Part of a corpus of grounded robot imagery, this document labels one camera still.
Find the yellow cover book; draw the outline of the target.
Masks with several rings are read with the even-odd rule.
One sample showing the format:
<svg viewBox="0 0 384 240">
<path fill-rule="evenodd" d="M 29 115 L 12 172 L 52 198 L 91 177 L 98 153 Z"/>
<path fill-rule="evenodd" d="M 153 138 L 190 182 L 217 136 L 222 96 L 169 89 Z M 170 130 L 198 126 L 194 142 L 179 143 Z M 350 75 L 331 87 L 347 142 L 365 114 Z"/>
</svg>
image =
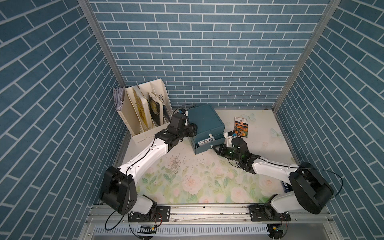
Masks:
<svg viewBox="0 0 384 240">
<path fill-rule="evenodd" d="M 144 97 L 138 86 L 133 87 L 134 97 L 136 100 L 137 108 L 139 111 L 140 120 L 143 123 L 144 131 L 147 131 L 153 127 L 151 115 L 149 112 L 149 105 L 147 99 Z"/>
</svg>

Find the orange flower seed bag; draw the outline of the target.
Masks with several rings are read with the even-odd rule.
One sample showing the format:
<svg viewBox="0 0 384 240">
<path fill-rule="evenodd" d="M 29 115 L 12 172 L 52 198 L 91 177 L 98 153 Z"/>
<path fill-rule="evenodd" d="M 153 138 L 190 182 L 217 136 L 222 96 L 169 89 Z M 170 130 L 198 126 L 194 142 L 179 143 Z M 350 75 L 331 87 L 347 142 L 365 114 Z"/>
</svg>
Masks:
<svg viewBox="0 0 384 240">
<path fill-rule="evenodd" d="M 234 134 L 237 137 L 248 137 L 249 121 L 244 118 L 234 117 Z"/>
</svg>

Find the blue black pen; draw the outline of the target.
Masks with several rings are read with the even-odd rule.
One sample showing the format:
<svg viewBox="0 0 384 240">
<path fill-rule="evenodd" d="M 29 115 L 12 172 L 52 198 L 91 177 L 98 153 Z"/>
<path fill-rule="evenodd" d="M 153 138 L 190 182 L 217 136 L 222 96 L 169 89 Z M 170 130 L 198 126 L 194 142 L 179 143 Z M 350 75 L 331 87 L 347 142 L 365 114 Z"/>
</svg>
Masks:
<svg viewBox="0 0 384 240">
<path fill-rule="evenodd" d="M 289 192 L 293 191 L 292 186 L 287 184 L 286 182 L 281 181 L 281 184 L 283 186 L 284 193 L 289 193 Z"/>
</svg>

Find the purple paper stack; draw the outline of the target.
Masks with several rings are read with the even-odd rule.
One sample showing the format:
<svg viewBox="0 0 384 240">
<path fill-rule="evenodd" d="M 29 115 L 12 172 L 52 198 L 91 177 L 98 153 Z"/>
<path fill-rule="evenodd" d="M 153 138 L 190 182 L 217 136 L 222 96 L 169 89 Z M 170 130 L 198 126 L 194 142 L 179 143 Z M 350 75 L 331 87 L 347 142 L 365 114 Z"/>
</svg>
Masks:
<svg viewBox="0 0 384 240">
<path fill-rule="evenodd" d="M 123 109 L 124 99 L 125 99 L 125 88 L 114 88 L 113 89 L 113 97 L 115 108 L 117 111 L 121 111 Z"/>
</svg>

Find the cream file organizer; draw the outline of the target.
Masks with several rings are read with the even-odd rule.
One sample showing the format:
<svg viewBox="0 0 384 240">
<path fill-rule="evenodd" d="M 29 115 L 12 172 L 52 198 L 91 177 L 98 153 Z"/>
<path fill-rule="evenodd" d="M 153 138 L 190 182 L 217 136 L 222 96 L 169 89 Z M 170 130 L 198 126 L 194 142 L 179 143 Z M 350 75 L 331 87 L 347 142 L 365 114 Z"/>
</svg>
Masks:
<svg viewBox="0 0 384 240">
<path fill-rule="evenodd" d="M 171 120 L 172 106 L 162 79 L 113 89 L 115 109 L 135 143 L 152 138 Z"/>
</svg>

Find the teal plastic drawer cabinet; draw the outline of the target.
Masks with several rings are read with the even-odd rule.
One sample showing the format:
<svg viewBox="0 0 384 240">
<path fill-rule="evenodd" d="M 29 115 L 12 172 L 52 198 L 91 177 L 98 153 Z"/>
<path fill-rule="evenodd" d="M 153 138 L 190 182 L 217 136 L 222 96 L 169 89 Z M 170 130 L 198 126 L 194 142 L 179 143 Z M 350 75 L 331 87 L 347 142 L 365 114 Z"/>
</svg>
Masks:
<svg viewBox="0 0 384 240">
<path fill-rule="evenodd" d="M 210 135 L 224 134 L 225 124 L 209 105 L 202 105 L 188 110 L 189 122 L 198 126 L 197 135 L 190 138 L 191 145 L 196 155 L 203 153 L 211 148 L 211 146 L 196 147 L 196 143 L 208 138 Z"/>
</svg>

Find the pink flower seed bag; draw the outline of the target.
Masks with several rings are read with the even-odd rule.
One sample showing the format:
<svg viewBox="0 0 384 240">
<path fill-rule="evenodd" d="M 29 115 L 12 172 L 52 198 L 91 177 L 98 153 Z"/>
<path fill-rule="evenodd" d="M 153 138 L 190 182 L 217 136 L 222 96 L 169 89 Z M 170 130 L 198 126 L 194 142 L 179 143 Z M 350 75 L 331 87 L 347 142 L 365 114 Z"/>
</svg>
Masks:
<svg viewBox="0 0 384 240">
<path fill-rule="evenodd" d="M 200 146 L 203 146 L 203 145 L 206 145 L 206 144 L 210 144 L 210 143 L 213 143 L 216 139 L 214 137 L 209 137 L 207 139 L 204 139 L 204 140 L 201 140 L 197 143 L 197 145 L 200 147 Z"/>
</svg>

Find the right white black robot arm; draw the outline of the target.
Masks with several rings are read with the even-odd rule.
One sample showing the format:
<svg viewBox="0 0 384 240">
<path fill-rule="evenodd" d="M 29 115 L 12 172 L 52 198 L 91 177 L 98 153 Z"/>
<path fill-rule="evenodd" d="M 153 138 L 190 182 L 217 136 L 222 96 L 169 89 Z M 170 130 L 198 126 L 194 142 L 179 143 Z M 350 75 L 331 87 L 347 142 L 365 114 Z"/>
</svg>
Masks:
<svg viewBox="0 0 384 240">
<path fill-rule="evenodd" d="M 252 221 L 290 221 L 290 211 L 304 209 L 318 215 L 334 196 L 334 190 L 310 163 L 289 165 L 277 163 L 252 154 L 242 138 L 233 138 L 230 144 L 214 145 L 217 155 L 235 161 L 242 170 L 280 180 L 289 191 L 273 194 L 266 203 L 249 207 Z"/>
</svg>

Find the dark sunflower cover book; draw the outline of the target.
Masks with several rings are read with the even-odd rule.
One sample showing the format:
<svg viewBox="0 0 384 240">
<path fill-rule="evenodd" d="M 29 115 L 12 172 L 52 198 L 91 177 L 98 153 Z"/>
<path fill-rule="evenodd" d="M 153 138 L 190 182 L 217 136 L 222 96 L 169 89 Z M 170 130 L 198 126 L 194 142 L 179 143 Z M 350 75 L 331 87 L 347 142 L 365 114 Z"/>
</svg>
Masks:
<svg viewBox="0 0 384 240">
<path fill-rule="evenodd" d="M 164 122 L 163 116 L 163 102 L 161 99 L 152 92 L 149 92 L 149 107 L 152 119 L 154 122 L 161 126 Z"/>
</svg>

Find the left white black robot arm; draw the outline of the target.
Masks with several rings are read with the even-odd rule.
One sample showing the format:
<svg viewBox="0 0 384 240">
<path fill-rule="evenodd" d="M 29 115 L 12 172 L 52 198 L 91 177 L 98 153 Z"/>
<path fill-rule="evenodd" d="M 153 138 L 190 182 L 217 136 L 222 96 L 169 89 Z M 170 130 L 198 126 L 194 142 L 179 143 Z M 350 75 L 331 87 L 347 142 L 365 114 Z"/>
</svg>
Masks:
<svg viewBox="0 0 384 240">
<path fill-rule="evenodd" d="M 194 137 L 197 125 L 189 122 L 188 111 L 173 114 L 166 129 L 156 133 L 152 142 L 133 159 L 117 168 L 109 167 L 100 188 L 100 200 L 122 216 L 139 213 L 151 220 L 157 203 L 139 196 L 136 184 L 144 173 L 184 138 Z"/>
</svg>

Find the teal drawer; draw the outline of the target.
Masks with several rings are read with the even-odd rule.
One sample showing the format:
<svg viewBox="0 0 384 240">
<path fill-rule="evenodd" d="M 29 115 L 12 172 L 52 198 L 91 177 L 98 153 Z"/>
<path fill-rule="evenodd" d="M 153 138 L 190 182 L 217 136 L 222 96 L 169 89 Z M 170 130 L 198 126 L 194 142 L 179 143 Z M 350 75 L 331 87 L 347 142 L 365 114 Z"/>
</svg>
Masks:
<svg viewBox="0 0 384 240">
<path fill-rule="evenodd" d="M 202 146 L 213 146 L 213 145 L 220 145 L 224 143 L 225 138 L 224 134 L 219 134 L 219 135 L 210 135 L 208 138 L 201 140 L 196 143 L 196 147 L 202 147 Z"/>
</svg>

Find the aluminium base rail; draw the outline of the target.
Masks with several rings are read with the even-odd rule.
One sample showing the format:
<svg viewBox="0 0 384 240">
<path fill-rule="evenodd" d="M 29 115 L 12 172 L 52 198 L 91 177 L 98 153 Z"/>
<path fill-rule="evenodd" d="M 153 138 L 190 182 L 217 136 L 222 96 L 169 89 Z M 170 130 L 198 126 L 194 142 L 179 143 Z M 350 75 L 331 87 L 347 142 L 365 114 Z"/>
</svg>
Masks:
<svg viewBox="0 0 384 240">
<path fill-rule="evenodd" d="M 81 240 L 340 240 L 328 209 L 318 215 L 305 210 L 275 214 L 273 220 L 251 204 L 159 205 L 157 220 L 138 214 L 122 218 L 107 205 L 94 205 Z"/>
</svg>

